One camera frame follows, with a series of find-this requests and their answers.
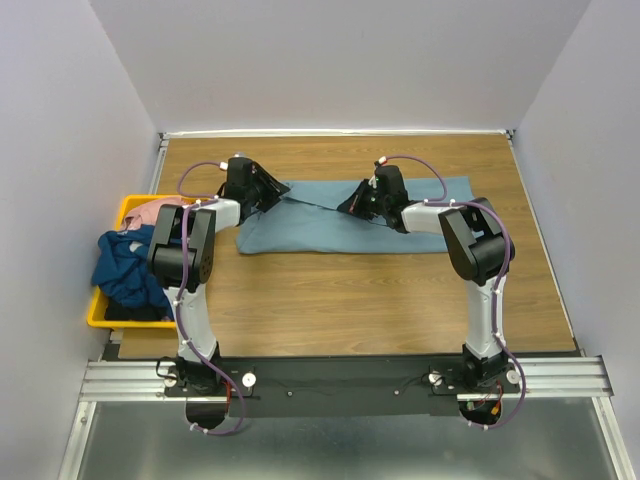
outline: wall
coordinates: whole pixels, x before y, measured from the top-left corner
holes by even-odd
[[[0,477],[57,478],[87,359],[96,240],[156,129],[86,0],[0,15]]]
[[[640,3],[593,0],[515,135],[577,340],[640,471]]]
[[[91,0],[162,131],[518,125],[588,0]]]

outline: wooden table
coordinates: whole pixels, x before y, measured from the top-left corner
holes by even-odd
[[[202,160],[245,152],[279,180],[355,180],[385,154],[428,159],[444,176],[468,175],[509,228],[517,254],[504,297],[504,328],[517,352],[575,348],[507,141],[502,135],[172,139],[158,193]],[[400,160],[405,178],[424,166]],[[216,192],[224,175],[202,167],[188,191]],[[223,355],[459,352],[467,331],[462,280],[442,254],[240,255],[238,229],[216,238],[207,286]],[[121,357],[174,354],[173,331],[127,330]]]

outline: gray-blue cloth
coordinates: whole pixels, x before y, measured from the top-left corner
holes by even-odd
[[[446,178],[449,199],[473,200],[468,177]],[[377,217],[371,222],[336,211],[360,181],[284,182],[291,187],[267,213],[250,216],[240,228],[236,245],[240,253],[428,253],[446,252],[442,235],[402,234]],[[405,179],[409,198],[442,195],[437,179]]]

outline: folded fabric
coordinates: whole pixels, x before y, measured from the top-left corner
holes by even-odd
[[[155,225],[162,205],[185,205],[182,197],[165,197],[151,200],[133,208],[122,220],[120,230],[138,230],[142,225]]]
[[[104,312],[105,320],[134,320],[136,322],[159,322],[170,320],[167,309],[146,305],[144,307],[125,307],[113,298],[109,299],[107,309]]]
[[[171,312],[164,291],[147,270],[152,235],[153,227],[150,225],[143,225],[138,230],[103,234],[98,240],[101,254],[91,283],[125,307],[153,305]]]
[[[448,200],[474,198],[468,177],[446,178]],[[267,213],[257,212],[240,228],[236,246],[240,253],[428,253],[445,252],[442,235],[402,234],[388,228],[381,217],[361,220],[336,208],[360,181],[285,182],[291,191]],[[437,179],[405,179],[409,198],[420,200],[442,194]]]

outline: yellow plastic basket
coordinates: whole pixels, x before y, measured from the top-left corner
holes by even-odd
[[[114,225],[114,230],[118,230],[122,224],[125,215],[133,208],[143,203],[150,202],[157,198],[171,197],[174,195],[129,195],[125,197],[120,205],[118,218]],[[193,202],[191,198],[184,198],[186,202]],[[89,313],[87,314],[87,323],[96,328],[172,328],[175,330],[175,322],[139,322],[134,320],[105,320],[104,312],[107,310],[109,299],[96,287],[93,289],[91,304],[89,305]]]

